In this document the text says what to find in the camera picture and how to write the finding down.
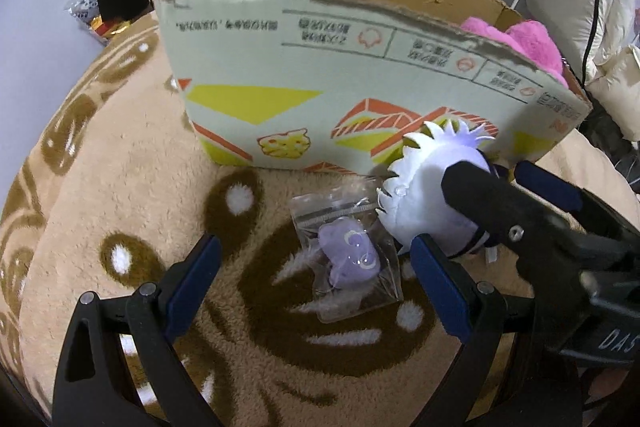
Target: brown pattern on blanket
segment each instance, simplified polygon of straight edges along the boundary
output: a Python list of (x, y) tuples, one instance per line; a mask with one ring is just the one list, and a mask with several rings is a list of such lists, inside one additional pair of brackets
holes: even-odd
[[(213, 166), (174, 84), (146, 17), (95, 61), (21, 169), (0, 220), (2, 364), (50, 410), (79, 293), (109, 298), (159, 280), (207, 230), (223, 266), (175, 350), (226, 425), (408, 425), (457, 349), (409, 262), (403, 303), (321, 324), (306, 306), (311, 274), (290, 262), (300, 244), (286, 205), (340, 176)], [(503, 259), (468, 267), (525, 291)], [(135, 346), (122, 344), (143, 403), (161, 416)]]

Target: floor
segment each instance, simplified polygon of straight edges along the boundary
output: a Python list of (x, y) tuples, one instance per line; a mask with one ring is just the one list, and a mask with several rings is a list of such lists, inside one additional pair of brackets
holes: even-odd
[(68, 91), (102, 45), (63, 7), (0, 0), (0, 202)]

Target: white pillow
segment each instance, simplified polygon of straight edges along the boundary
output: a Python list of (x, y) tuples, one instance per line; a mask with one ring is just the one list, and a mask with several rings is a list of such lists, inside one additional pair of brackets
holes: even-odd
[(623, 48), (598, 68), (598, 75), (587, 89), (627, 140), (640, 140), (640, 49), (634, 45)]

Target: screw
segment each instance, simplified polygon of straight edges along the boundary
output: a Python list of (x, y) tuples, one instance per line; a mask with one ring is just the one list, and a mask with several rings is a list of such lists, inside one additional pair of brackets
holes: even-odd
[(587, 291), (590, 297), (597, 297), (600, 291), (598, 280), (592, 272), (583, 270), (580, 272), (580, 285)]
[(520, 241), (523, 235), (524, 230), (520, 225), (515, 225), (514, 227), (511, 227), (511, 230), (509, 230), (509, 239), (512, 243), (517, 243), (518, 241)]
[(552, 225), (554, 225), (560, 230), (567, 230), (570, 228), (569, 223), (566, 222), (566, 219), (564, 219), (564, 217), (558, 216), (558, 214), (553, 214), (552, 216), (549, 216), (547, 219)]
[(80, 296), (80, 302), (82, 304), (91, 304), (94, 301), (94, 293), (93, 292), (84, 292)]
[(153, 295), (153, 293), (156, 291), (156, 285), (152, 282), (145, 282), (142, 286), (140, 286), (140, 289), (138, 291), (140, 292), (140, 295), (148, 297), (149, 295)]
[(482, 295), (489, 295), (489, 293), (493, 293), (495, 290), (494, 285), (487, 281), (480, 281), (476, 287)]

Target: pink plush toy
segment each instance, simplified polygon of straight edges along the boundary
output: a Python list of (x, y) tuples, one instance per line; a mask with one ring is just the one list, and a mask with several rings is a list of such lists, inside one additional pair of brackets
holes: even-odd
[(476, 35), (509, 45), (518, 53), (533, 60), (564, 87), (568, 87), (566, 80), (562, 77), (564, 66), (560, 51), (541, 23), (524, 21), (513, 25), (506, 33), (503, 33), (482, 19), (469, 17), (460, 27)]

